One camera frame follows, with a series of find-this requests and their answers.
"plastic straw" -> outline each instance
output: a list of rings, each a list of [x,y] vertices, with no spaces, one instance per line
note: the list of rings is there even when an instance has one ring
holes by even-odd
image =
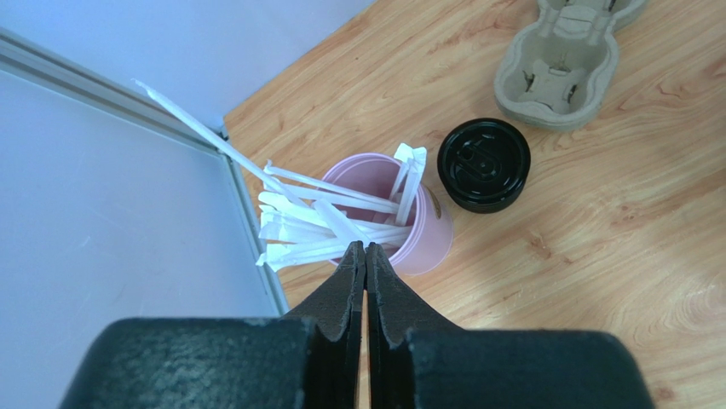
[[[395,233],[376,232],[371,235],[371,240],[376,243],[396,243],[402,245],[411,234],[411,229],[404,228]],[[310,256],[312,254],[326,254],[332,251],[344,251],[349,243],[341,243],[340,239],[325,239],[314,243],[300,243],[294,245],[272,244],[268,245],[268,259],[286,257],[290,254]]]
[[[294,194],[292,194],[289,190],[285,189],[284,186],[282,186],[282,183],[279,181],[276,181],[273,177],[270,177],[268,174],[266,174],[262,169],[260,169],[256,164],[254,164],[251,160],[249,160],[245,155],[237,151],[237,149],[234,149],[232,145],[226,143],[222,139],[219,138],[219,136],[215,135],[214,132],[209,130],[206,126],[204,126],[202,123],[200,123],[197,119],[189,115],[186,111],[181,109],[177,104],[172,102],[167,97],[160,94],[157,90],[149,87],[148,85],[144,84],[143,82],[134,79],[134,82],[136,82],[136,85],[142,87],[146,90],[147,94],[151,99],[156,101],[159,105],[164,107],[169,113],[174,115],[177,119],[182,121],[184,124],[186,124],[189,128],[197,132],[200,136],[205,138],[210,144],[214,145],[217,149],[222,151],[223,153],[227,154],[233,161],[237,162],[238,164],[242,165],[245,169],[247,169],[252,175],[257,176],[260,180],[262,180],[264,183],[267,183],[270,187],[272,187],[275,191],[282,193],[285,195],[285,197],[290,200],[292,203],[299,205],[299,206],[305,206],[305,202],[300,200],[298,197],[296,197]]]
[[[328,225],[320,217],[320,215],[318,214],[317,211],[310,209],[308,207],[296,206],[296,205],[290,203],[290,200],[287,200],[285,198],[285,196],[283,196],[279,193],[261,192],[257,196],[257,198],[264,204],[273,206],[280,213],[285,214],[286,216],[293,217],[293,218],[299,219],[301,221],[314,224],[315,226],[328,228]],[[348,219],[348,220],[350,220],[355,226],[357,226],[358,229],[361,229],[364,231],[387,230],[390,228],[395,228],[395,226],[388,226],[388,225],[380,224],[380,223],[365,222],[362,220],[354,220],[354,219]]]
[[[371,243],[371,238],[367,234],[361,232],[350,219],[327,200],[316,200],[313,203],[313,209],[318,212],[333,233],[346,245],[353,241],[362,241],[364,245]]]
[[[400,207],[395,215],[395,224],[403,226],[411,214],[411,206],[416,198],[418,185],[424,177],[424,168],[426,167],[426,148],[418,147],[412,150],[411,166],[406,175],[406,184],[403,187],[403,196],[400,199]]]
[[[305,183],[306,185],[310,185],[313,187],[317,187],[318,189],[325,189],[329,190],[331,192],[344,194],[346,196],[350,196],[351,198],[357,198],[361,200],[365,200],[371,203],[378,203],[381,205],[389,205],[390,200],[379,198],[378,196],[373,196],[371,194],[357,192],[353,189],[348,189],[347,187],[340,187],[337,185],[333,185],[332,183],[329,183],[327,181],[320,181],[318,179],[315,179],[310,176],[300,175],[298,173],[292,172],[290,170],[285,170],[281,168],[276,168],[272,166],[272,162],[268,161],[267,166],[265,166],[265,173],[269,175],[276,175],[280,177],[284,177],[285,179],[290,179],[291,181],[299,181],[301,183]]]
[[[313,233],[306,228],[271,222],[260,228],[260,239],[286,241],[289,243],[319,243],[327,239],[335,239],[335,234]]]
[[[316,233],[321,235],[335,236],[332,230],[327,227],[318,226],[316,224],[308,223],[295,217],[286,216],[277,210],[274,212],[264,211],[260,215],[260,224],[264,228],[270,223],[276,223],[285,227],[304,229],[310,233]]]
[[[410,150],[411,147],[409,147],[405,143],[401,143],[400,146],[398,146],[398,150],[396,151],[396,155],[394,155],[394,158],[399,159],[401,161],[400,168],[398,169],[398,175],[395,176],[394,186],[391,188],[391,194],[389,195],[389,200],[393,200],[395,195],[400,190],[400,185],[403,182],[403,178],[408,173],[408,169],[411,167],[411,159],[407,153],[404,153],[404,155],[400,155],[399,151],[401,151],[401,147],[408,147]]]
[[[381,203],[373,203],[367,200],[361,200],[350,196],[344,196],[342,194],[326,192],[323,190],[315,190],[307,187],[299,187],[285,184],[283,184],[283,186],[285,186],[286,189],[290,190],[292,194],[296,195],[300,199],[325,199],[334,205],[354,207],[356,209],[373,210],[389,214],[396,213],[399,208],[399,205],[397,203],[393,203],[390,201],[387,205],[384,205]]]
[[[405,241],[405,238],[397,239],[396,241],[389,243],[382,243],[381,246],[386,250],[393,250],[400,248]],[[260,258],[257,259],[256,265],[262,266],[264,263],[267,263],[273,271],[278,271],[281,268],[288,266],[297,266],[300,264],[323,262],[325,260],[340,258],[348,249],[348,245],[343,245],[341,243],[338,243],[335,247],[326,247],[323,250],[304,252],[290,251],[285,248],[270,249],[270,246],[279,245],[268,245],[268,249],[271,250],[271,252],[262,253]]]

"white wall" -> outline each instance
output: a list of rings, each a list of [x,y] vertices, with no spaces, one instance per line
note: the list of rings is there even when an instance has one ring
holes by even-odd
[[[0,26],[212,128],[372,0],[0,0]]]
[[[0,408],[134,316],[275,316],[225,161],[0,71]]]

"black plastic lid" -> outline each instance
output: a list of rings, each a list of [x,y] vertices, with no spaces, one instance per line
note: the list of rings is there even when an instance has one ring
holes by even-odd
[[[511,205],[524,188],[529,146],[505,121],[474,119],[459,125],[441,144],[439,177],[453,201],[475,213]]]

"wood grain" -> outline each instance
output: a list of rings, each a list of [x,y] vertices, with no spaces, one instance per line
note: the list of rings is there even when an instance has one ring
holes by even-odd
[[[435,154],[456,125],[503,117],[494,74],[537,10],[378,0],[232,111],[231,141],[317,177],[354,153],[426,146],[423,181],[456,232],[443,264],[405,278],[427,302],[467,328],[612,332],[659,406],[725,407],[726,2],[651,2],[616,34],[598,119],[569,133],[514,123],[532,150],[527,186],[475,215],[447,197]],[[331,272],[282,270],[291,305]]]

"molded pulp tray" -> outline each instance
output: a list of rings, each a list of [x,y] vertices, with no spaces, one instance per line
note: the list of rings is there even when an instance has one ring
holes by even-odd
[[[494,79],[499,108],[550,130],[575,130],[600,111],[619,61],[613,32],[648,0],[538,0],[539,19],[519,32]]]

